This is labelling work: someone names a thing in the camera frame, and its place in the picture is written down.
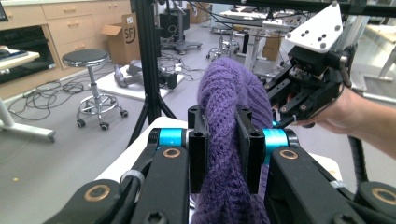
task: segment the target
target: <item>white robot part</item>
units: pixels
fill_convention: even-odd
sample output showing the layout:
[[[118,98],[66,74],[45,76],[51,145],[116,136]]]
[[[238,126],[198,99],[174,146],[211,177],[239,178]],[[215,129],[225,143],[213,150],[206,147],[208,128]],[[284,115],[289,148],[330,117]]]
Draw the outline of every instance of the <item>white robot part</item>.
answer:
[[[327,53],[343,33],[340,5],[333,2],[285,37],[296,46]]]

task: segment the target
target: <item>laboratory floor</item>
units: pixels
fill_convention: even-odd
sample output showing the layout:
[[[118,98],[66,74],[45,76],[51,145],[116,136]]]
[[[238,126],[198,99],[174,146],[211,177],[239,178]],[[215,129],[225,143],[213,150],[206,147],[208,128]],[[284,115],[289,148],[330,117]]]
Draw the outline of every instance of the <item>laboratory floor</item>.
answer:
[[[211,34],[205,26],[192,25],[186,32],[188,41],[205,43],[201,49],[191,48],[185,55],[177,55],[172,50],[167,54],[181,58],[191,70],[189,76],[163,99],[178,119],[187,120],[187,109],[196,105],[197,90],[202,71],[210,64],[206,58],[209,49],[215,47],[219,35]],[[282,42],[281,54],[286,59],[290,49]],[[378,74],[385,63],[383,58],[391,49],[376,44],[370,37],[363,35],[354,62],[352,76],[362,73]],[[242,57],[233,55],[238,61]],[[259,61],[256,69],[274,73],[281,57],[276,62]],[[97,77],[105,76],[113,71],[113,65],[93,69]],[[395,69],[389,73],[395,75]],[[62,85],[71,79],[62,81]],[[85,91],[78,94],[57,93],[56,103],[50,110],[27,108],[20,114],[28,119],[14,117],[17,122],[48,128],[56,131],[55,142],[32,135],[0,131],[0,223],[43,223],[57,213],[82,185],[94,180],[109,166],[127,147],[143,102],[124,96],[118,96],[120,104],[129,111],[128,118],[121,118],[119,111],[111,111],[104,115],[110,124],[104,132],[98,125],[97,118],[85,119],[86,127],[79,128],[76,124],[77,105],[80,100],[89,96],[86,76],[77,79]],[[388,94],[396,97],[394,82],[380,83],[367,81],[367,90],[371,93]],[[40,90],[51,90],[58,84],[48,84]],[[21,110],[23,103],[15,104],[14,110]],[[331,158],[339,164],[342,177],[347,187],[354,191],[356,182],[351,153],[347,137],[329,133],[319,126],[311,129],[291,127],[298,135],[302,147],[308,152]],[[366,144],[366,163],[371,180],[396,186],[396,160]]]

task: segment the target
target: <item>purple yarn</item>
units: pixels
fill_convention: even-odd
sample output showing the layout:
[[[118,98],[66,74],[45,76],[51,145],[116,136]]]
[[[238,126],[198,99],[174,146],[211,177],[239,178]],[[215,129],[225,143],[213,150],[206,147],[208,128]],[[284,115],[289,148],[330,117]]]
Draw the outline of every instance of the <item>purple yarn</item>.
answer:
[[[241,174],[235,120],[236,108],[249,108],[257,129],[272,126],[262,83],[241,63],[220,58],[205,71],[198,103],[206,112],[211,138],[209,171],[192,223],[269,223],[263,204],[268,167],[262,167],[260,193],[250,195]]]

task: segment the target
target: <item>chair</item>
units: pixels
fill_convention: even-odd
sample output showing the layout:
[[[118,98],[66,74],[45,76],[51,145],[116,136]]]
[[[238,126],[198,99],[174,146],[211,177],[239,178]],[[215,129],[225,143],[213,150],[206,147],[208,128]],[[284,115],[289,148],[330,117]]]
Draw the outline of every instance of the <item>chair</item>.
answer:
[[[239,43],[233,40],[233,28],[226,25],[216,25],[212,28],[212,33],[220,34],[219,45],[211,49],[206,58],[210,59],[211,54],[214,54],[212,62],[217,58],[221,57],[223,54],[228,54],[231,57],[230,46],[235,47],[234,53],[239,50]],[[230,35],[229,40],[225,40],[223,35]]]
[[[79,128],[85,126],[85,121],[81,119],[80,114],[97,115],[99,125],[102,130],[108,130],[109,124],[102,121],[102,114],[114,108],[120,109],[123,118],[128,117],[128,111],[123,110],[119,105],[117,98],[112,95],[101,94],[98,90],[92,67],[107,63],[110,60],[108,53],[101,49],[82,49],[65,54],[62,62],[72,67],[87,67],[91,80],[92,96],[83,99],[78,104],[77,125]]]

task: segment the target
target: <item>drawer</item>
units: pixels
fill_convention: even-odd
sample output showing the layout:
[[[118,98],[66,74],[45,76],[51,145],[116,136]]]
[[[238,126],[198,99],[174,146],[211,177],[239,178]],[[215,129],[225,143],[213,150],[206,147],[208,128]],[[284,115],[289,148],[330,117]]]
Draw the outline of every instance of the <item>drawer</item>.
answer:
[[[42,7],[48,20],[92,14],[88,2],[43,4]]]
[[[8,22],[1,22],[0,30],[47,23],[40,5],[4,7],[4,10],[7,14]]]
[[[48,25],[55,45],[95,36],[91,15],[51,20]]]
[[[63,69],[65,69],[68,68],[68,66],[62,63],[62,57],[66,53],[70,53],[72,51],[79,49],[99,49],[98,46],[99,43],[97,39],[95,37],[92,37],[84,40],[75,41],[73,43],[56,46],[56,51],[58,52],[59,60],[61,61],[61,66]]]

